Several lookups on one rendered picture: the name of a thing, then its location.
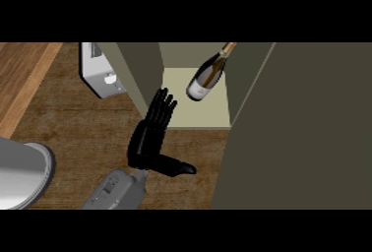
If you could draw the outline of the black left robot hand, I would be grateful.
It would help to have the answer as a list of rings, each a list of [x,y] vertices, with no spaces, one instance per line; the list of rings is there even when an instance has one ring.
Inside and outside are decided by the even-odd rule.
[[[196,167],[161,153],[165,130],[172,115],[177,100],[168,93],[168,88],[159,89],[153,95],[144,119],[138,122],[128,144],[128,166],[175,177],[194,174]]]

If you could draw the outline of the grey round metal pot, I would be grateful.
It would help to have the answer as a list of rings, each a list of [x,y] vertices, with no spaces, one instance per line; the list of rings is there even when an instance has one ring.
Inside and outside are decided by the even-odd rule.
[[[0,210],[23,210],[37,202],[54,167],[54,154],[45,145],[0,137]]]

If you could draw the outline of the dark wine bottle white label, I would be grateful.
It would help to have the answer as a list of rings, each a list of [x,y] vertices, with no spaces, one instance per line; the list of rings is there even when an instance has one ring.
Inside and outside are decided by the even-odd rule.
[[[234,42],[227,42],[221,51],[200,65],[186,88],[192,100],[200,101],[217,84],[234,46]]]

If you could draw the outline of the white appliance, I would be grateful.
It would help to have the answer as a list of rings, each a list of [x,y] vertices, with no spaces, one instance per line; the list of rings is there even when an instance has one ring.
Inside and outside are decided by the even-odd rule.
[[[96,42],[79,43],[79,78],[99,98],[127,90]]]

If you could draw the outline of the pale wooden slab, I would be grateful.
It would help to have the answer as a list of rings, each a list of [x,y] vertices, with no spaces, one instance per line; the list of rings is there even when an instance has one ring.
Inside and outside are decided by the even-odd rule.
[[[0,137],[10,138],[60,42],[0,42]]]

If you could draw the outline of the dark olive cabinet door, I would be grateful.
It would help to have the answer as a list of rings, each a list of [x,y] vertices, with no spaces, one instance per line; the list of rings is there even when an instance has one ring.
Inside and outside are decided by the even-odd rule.
[[[372,209],[372,43],[274,45],[211,207]]]

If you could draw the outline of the olive green cabinet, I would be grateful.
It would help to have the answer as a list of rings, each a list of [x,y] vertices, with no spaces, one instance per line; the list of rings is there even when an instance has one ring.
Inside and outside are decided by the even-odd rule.
[[[273,51],[271,42],[242,42],[231,50],[221,78],[194,101],[186,87],[202,63],[221,51],[220,42],[101,42],[100,50],[138,113],[146,113],[158,89],[177,100],[171,130],[228,130]]]

